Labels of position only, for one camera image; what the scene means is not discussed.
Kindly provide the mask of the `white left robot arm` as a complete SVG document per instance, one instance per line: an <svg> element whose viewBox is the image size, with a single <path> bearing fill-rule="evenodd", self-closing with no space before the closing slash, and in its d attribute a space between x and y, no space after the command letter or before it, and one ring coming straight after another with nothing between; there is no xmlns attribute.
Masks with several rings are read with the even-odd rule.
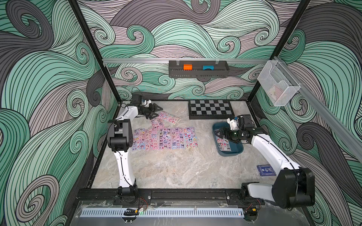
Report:
<svg viewBox="0 0 362 226"><path fill-rule="evenodd" d="M159 105L151 102L145 104L127 105L119 116L108 122L107 145L115 155L119 173L117 193L122 196L138 197L136 178L133 174L129 153L133 146L132 120L145 116L152 120L163 111Z"/></svg>

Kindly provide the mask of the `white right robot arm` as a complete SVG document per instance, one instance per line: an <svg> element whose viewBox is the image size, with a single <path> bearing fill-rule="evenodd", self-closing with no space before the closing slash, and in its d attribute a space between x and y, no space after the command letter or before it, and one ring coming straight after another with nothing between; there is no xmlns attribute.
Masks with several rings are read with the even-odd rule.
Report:
<svg viewBox="0 0 362 226"><path fill-rule="evenodd" d="M242 200L264 200L282 209L314 205L313 172L281 151L264 128L254 125L250 115L239 115L228 118L226 122L217 122L212 126L212 133L221 156L238 155L243 151L243 146L249 144L261 153L276 174L272 185L243 183L240 191Z"/></svg>

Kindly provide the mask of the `pink sticker sheet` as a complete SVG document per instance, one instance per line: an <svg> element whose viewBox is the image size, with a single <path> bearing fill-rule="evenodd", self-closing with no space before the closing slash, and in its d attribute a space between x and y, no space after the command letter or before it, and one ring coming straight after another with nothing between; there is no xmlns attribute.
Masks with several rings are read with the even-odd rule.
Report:
<svg viewBox="0 0 362 226"><path fill-rule="evenodd" d="M171 149L172 148L172 131L171 128L162 128L158 131L158 149Z"/></svg>
<svg viewBox="0 0 362 226"><path fill-rule="evenodd" d="M132 149L135 150L150 150L149 141L146 139L148 135L148 129L139 128L133 131L133 146Z"/></svg>
<svg viewBox="0 0 362 226"><path fill-rule="evenodd" d="M145 150L159 150L160 145L160 129L150 128L147 129L145 135Z"/></svg>
<svg viewBox="0 0 362 226"><path fill-rule="evenodd" d="M170 113L165 112L165 111L161 111L159 113L159 118L161 120L164 120L164 121L172 124L172 125L175 125L180 119L178 116L175 116L175 115L170 114Z"/></svg>
<svg viewBox="0 0 362 226"><path fill-rule="evenodd" d="M185 148L191 149L198 147L198 140L194 127L186 127L183 129L185 137Z"/></svg>
<svg viewBox="0 0 362 226"><path fill-rule="evenodd" d="M171 128L171 148L185 149L185 138L183 128Z"/></svg>
<svg viewBox="0 0 362 226"><path fill-rule="evenodd" d="M163 128L165 128L165 125L164 125L163 121L159 117L154 118L154 119L151 120L151 126L154 129L163 129Z"/></svg>

